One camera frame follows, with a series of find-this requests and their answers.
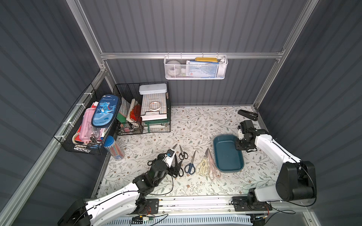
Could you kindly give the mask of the teal storage box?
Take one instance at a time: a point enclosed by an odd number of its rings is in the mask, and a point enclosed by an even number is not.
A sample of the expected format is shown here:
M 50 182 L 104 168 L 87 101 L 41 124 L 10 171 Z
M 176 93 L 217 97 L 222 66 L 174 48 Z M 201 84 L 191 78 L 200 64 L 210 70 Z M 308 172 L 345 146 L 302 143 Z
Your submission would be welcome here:
M 215 163 L 222 173 L 235 173 L 244 168 L 244 158 L 241 151 L 236 149 L 235 135 L 219 135 L 214 138 L 213 146 Z

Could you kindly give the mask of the small black scissors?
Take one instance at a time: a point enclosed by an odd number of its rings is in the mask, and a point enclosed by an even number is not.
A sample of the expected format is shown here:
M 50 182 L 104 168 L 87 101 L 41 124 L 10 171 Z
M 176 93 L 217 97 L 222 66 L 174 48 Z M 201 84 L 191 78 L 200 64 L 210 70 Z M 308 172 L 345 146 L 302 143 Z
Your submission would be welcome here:
M 185 151 L 183 151 L 182 146 L 179 146 L 179 148 L 180 148 L 179 158 L 181 160 L 188 159 L 189 155 Z

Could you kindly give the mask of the blue handled scissors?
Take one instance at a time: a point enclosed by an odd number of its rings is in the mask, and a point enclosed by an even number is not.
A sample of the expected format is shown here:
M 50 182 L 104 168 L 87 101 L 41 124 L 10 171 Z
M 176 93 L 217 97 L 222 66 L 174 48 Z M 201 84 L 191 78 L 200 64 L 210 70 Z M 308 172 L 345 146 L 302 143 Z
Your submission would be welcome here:
M 196 171 L 196 168 L 194 166 L 194 160 L 195 160 L 195 155 L 196 155 L 196 151 L 194 151 L 194 154 L 190 160 L 190 163 L 188 163 L 185 167 L 184 167 L 184 172 L 187 174 L 194 174 Z

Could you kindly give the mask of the yellow handled scissors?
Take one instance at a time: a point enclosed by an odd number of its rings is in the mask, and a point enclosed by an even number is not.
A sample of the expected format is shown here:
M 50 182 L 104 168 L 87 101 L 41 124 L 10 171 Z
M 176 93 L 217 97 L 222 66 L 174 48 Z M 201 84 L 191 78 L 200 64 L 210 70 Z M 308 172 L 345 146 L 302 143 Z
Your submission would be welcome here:
M 208 163 L 208 154 L 209 154 L 209 149 L 207 149 L 205 151 L 205 155 L 203 157 L 203 159 L 201 160 L 201 162 L 197 165 L 196 167 L 196 172 L 199 175 L 203 175 L 203 176 L 208 176 L 209 175 L 209 163 Z

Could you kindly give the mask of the pink handled scissors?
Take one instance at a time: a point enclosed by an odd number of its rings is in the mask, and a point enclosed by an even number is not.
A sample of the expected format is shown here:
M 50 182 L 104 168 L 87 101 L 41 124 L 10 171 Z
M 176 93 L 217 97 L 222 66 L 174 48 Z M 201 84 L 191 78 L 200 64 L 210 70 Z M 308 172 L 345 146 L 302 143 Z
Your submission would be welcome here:
M 211 156 L 209 148 L 207 149 L 207 156 L 209 159 L 209 177 L 211 180 L 220 179 L 221 173 L 216 167 L 215 161 Z

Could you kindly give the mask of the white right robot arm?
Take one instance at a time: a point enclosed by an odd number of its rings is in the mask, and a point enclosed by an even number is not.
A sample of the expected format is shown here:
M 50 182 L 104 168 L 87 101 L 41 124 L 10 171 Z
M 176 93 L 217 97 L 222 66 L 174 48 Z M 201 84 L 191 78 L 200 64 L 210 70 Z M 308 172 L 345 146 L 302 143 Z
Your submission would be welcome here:
M 249 190 L 245 201 L 248 208 L 255 210 L 260 205 L 273 201 L 292 203 L 306 199 L 317 200 L 314 164 L 302 161 L 287 151 L 268 131 L 255 128 L 251 120 L 242 121 L 238 126 L 235 144 L 238 151 L 263 151 L 280 170 L 275 185 Z

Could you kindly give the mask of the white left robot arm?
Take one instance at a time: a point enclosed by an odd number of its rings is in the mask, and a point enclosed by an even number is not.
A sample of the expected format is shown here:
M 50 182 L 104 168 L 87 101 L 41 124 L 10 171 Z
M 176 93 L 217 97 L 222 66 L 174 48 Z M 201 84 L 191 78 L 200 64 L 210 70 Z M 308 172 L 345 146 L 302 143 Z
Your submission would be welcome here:
M 137 176 L 122 189 L 99 199 L 76 200 L 60 218 L 59 226 L 102 226 L 119 216 L 146 207 L 145 196 L 151 194 L 166 175 L 169 174 L 175 152 L 168 150 L 160 154 L 150 169 Z

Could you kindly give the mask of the white plastic box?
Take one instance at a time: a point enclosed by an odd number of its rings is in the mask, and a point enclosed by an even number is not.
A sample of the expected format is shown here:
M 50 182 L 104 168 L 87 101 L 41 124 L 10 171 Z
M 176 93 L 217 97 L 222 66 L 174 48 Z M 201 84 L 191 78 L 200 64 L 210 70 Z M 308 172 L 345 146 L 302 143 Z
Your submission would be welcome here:
M 140 95 L 167 93 L 166 83 L 147 84 L 139 87 Z

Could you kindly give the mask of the black stapler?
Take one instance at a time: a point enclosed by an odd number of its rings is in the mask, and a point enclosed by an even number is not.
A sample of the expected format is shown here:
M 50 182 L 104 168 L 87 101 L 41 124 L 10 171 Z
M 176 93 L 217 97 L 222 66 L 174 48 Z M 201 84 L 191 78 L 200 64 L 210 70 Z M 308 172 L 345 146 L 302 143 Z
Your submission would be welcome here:
M 245 117 L 245 118 L 248 118 L 252 121 L 257 121 L 258 120 L 258 114 L 257 113 L 254 113 L 254 112 L 250 112 L 250 111 L 246 111 L 246 110 L 238 110 L 238 114 Z

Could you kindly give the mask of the floral table mat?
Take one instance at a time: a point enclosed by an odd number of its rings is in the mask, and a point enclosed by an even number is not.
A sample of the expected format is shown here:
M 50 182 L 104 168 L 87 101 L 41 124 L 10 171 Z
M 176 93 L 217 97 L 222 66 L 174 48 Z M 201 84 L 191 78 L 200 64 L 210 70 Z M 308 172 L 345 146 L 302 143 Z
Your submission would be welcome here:
M 100 184 L 98 197 L 109 195 L 128 185 L 149 170 L 148 161 L 176 147 L 185 151 L 199 164 L 206 150 L 213 151 L 218 135 L 236 135 L 244 118 L 238 107 L 196 107 L 171 109 L 170 132 L 153 132 L 119 136 L 117 143 L 125 157 L 111 159 Z M 238 172 L 222 173 L 218 179 L 199 174 L 185 174 L 172 179 L 165 177 L 154 190 L 166 196 L 243 195 L 251 188 L 275 185 L 279 169 L 263 151 L 243 153 L 244 168 Z

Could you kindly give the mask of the colored pencil tube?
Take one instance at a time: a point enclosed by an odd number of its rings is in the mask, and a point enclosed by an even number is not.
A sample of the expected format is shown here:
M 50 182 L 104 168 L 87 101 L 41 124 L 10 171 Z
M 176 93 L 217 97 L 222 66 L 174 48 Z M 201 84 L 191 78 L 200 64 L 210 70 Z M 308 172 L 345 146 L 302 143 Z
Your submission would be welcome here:
M 112 136 L 107 136 L 104 141 L 104 148 L 111 154 L 115 160 L 124 158 L 124 152 L 121 150 L 116 140 Z

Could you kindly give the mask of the blue dinosaur pencil case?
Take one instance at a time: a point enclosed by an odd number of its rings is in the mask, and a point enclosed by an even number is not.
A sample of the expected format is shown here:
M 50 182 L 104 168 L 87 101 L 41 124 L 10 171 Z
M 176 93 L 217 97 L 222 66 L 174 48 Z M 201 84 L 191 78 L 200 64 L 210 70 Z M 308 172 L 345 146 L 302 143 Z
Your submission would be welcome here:
M 117 116 L 120 106 L 120 99 L 113 94 L 106 94 L 100 99 L 91 124 L 95 128 L 107 128 Z

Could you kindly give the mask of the pink pencil case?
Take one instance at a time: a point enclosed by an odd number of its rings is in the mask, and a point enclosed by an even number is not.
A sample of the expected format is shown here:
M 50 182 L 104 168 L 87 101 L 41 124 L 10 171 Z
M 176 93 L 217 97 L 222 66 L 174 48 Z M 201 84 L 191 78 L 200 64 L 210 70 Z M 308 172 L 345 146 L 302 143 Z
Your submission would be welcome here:
M 88 108 L 85 110 L 84 116 L 83 116 L 83 120 L 82 120 L 82 124 L 81 124 L 81 129 L 80 129 L 80 133 L 79 133 L 79 139 L 82 142 L 90 142 L 90 137 L 93 133 L 93 126 L 91 124 L 93 115 L 95 113 L 96 108 Z

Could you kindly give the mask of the yellow case in basket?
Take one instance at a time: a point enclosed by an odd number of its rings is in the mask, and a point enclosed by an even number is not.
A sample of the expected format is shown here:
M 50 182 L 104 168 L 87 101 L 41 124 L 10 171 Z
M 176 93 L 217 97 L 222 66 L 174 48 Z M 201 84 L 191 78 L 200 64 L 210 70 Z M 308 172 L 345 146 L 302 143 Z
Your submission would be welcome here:
M 196 57 L 195 61 L 197 62 L 211 62 L 211 63 L 218 63 L 218 59 L 215 57 Z

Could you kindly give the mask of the white tape roll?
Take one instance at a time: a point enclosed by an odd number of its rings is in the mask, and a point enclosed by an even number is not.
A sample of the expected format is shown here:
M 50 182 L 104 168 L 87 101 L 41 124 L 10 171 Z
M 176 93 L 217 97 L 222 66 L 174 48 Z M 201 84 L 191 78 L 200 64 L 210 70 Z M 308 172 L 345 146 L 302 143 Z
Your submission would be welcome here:
M 168 76 L 176 77 L 181 73 L 181 63 L 176 60 L 168 61 L 165 70 Z

